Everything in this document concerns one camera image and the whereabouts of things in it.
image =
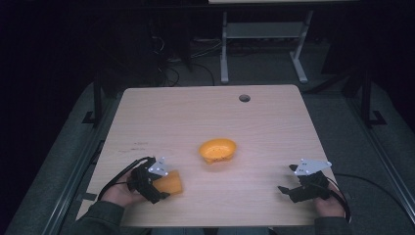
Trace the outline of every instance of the white metal frame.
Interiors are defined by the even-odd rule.
[[[290,52],[291,60],[301,83],[308,79],[300,62],[300,53],[307,36],[313,11],[308,11],[304,22],[298,23],[229,23],[227,13],[223,13],[222,55],[220,56],[220,81],[229,82],[228,61],[226,56],[227,38],[298,38],[295,51]]]

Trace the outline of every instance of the wire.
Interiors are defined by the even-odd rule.
[[[334,174],[336,176],[343,176],[343,177],[350,177],[350,178],[360,179],[360,180],[363,180],[363,181],[365,181],[365,182],[367,182],[369,184],[372,184],[373,186],[376,186],[378,189],[380,189],[381,191],[383,191],[384,193],[386,193],[388,196],[391,197],[391,199],[393,199],[396,202],[396,204],[400,207],[400,209],[403,211],[403,213],[405,213],[406,216],[408,217],[408,219],[409,219],[409,221],[410,221],[410,223],[412,225],[412,228],[415,229],[415,224],[412,222],[412,218],[409,216],[409,214],[407,213],[406,209],[403,207],[402,203],[400,203],[397,200],[397,198],[394,195],[392,195],[392,193],[388,192],[388,190],[386,190],[385,188],[383,188],[381,185],[379,185],[379,184],[377,184],[377,183],[375,183],[375,182],[373,182],[373,181],[371,181],[371,180],[369,180],[367,178],[364,178],[364,177],[361,177],[361,176],[357,176],[357,175],[353,175],[353,174],[345,174],[345,173],[334,173]]]
[[[165,72],[160,69],[160,67],[158,67],[158,70],[161,73],[161,75],[164,77],[164,80],[162,81],[162,86],[165,86],[165,81],[168,80],[168,77],[165,74]]]
[[[209,75],[210,75],[210,79],[211,79],[211,85],[212,86],[214,86],[214,75],[213,75],[213,73],[210,71],[210,69],[208,69],[207,67],[205,67],[205,66],[202,66],[202,65],[199,65],[199,64],[195,64],[195,63],[191,63],[191,64],[189,64],[190,66],[195,66],[195,67],[200,67],[200,68],[202,68],[202,69],[204,69],[205,71],[207,71],[208,73],[209,73]]]
[[[125,181],[125,182],[117,182],[115,184],[130,184],[130,183],[140,183],[140,181],[129,181],[129,182]]]
[[[339,188],[339,186],[335,183],[336,187],[339,189],[339,192],[342,194],[343,197],[341,197],[338,193],[336,193],[333,190],[330,190],[328,188],[324,188],[318,184],[315,183],[310,183],[310,185],[320,188],[323,191],[328,192],[331,196],[333,196],[343,207],[343,209],[345,210],[345,219],[347,220],[348,223],[351,222],[351,212],[350,212],[350,207],[348,206],[348,202],[346,200],[345,195],[343,194],[342,190]]]
[[[195,38],[193,39],[194,42],[197,43],[203,43],[203,44],[210,44],[210,42],[217,42],[217,41],[221,41],[218,38],[213,38],[213,39],[202,39],[202,38]]]
[[[194,64],[194,63],[192,63],[190,65],[205,69],[210,74],[211,85],[214,86],[214,76],[213,76],[213,73],[211,73],[211,71],[207,67],[202,66],[202,65],[199,65],[199,64]]]
[[[153,36],[152,38],[153,39],[158,39],[161,42],[161,48],[159,49],[159,52],[161,52],[162,49],[164,49],[164,45],[165,45],[164,40],[162,40],[161,37],[157,37],[157,36]]]
[[[102,199],[102,197],[104,196],[105,192],[107,192],[107,190],[111,187],[113,187],[116,182],[123,176],[125,175],[129,170],[131,170],[132,168],[134,168],[136,165],[140,164],[143,161],[147,161],[150,157],[146,157],[146,158],[142,158],[140,160],[136,160],[134,161],[132,164],[130,164],[129,166],[127,166],[125,169],[122,170],[122,172],[120,172],[118,175],[116,175],[108,184],[106,184],[106,186],[104,186],[104,188],[101,190],[100,194],[98,195],[98,201],[100,201]]]
[[[193,58],[198,58],[198,57],[205,56],[205,55],[207,55],[211,52],[216,51],[219,48],[220,45],[222,45],[222,42],[219,40],[219,42],[216,45],[214,45],[210,48],[207,48],[205,50],[202,50],[200,52],[197,52],[197,53],[191,55],[190,58],[193,59]],[[171,63],[178,63],[178,62],[181,62],[181,59],[168,59],[167,61],[171,62]]]
[[[172,85],[170,85],[170,87],[173,87],[173,86],[175,86],[175,85],[177,85],[177,84],[178,84],[179,79],[180,79],[180,73],[179,73],[177,70],[172,69],[172,68],[169,68],[169,67],[167,67],[167,69],[168,69],[168,70],[173,71],[173,72],[174,72],[174,73],[176,73],[176,75],[177,75],[176,80],[173,82],[173,84],[172,84]]]

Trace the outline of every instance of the orange object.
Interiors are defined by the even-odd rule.
[[[183,192],[179,171],[173,170],[158,180],[153,181],[153,185],[159,192],[169,193],[170,195]]]
[[[199,153],[208,164],[230,161],[235,153],[236,144],[230,139],[212,139],[205,142]]]

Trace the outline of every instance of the person's hand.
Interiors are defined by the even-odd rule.
[[[118,182],[126,182],[130,174],[131,170],[123,175]],[[103,195],[101,201],[111,202],[126,208],[131,204],[144,202],[146,199],[135,190],[134,192],[129,191],[126,183],[121,183],[109,188]]]
[[[343,199],[342,194],[332,183],[329,184],[329,189],[333,190]],[[326,200],[323,200],[321,198],[315,198],[313,199],[313,202],[318,214],[321,217],[345,217],[344,208],[339,203],[339,201],[333,196],[330,196],[330,198]]]

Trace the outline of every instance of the tabletop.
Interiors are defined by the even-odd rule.
[[[250,97],[242,102],[241,95]],[[206,164],[200,146],[229,138],[230,162]],[[289,165],[327,161],[294,85],[127,89],[120,101],[87,193],[99,194],[134,160],[165,157],[183,193],[126,210],[122,225],[140,227],[313,224],[310,201],[292,203],[277,186],[299,186]],[[334,178],[332,170],[324,173]],[[84,200],[78,216],[94,202]]]

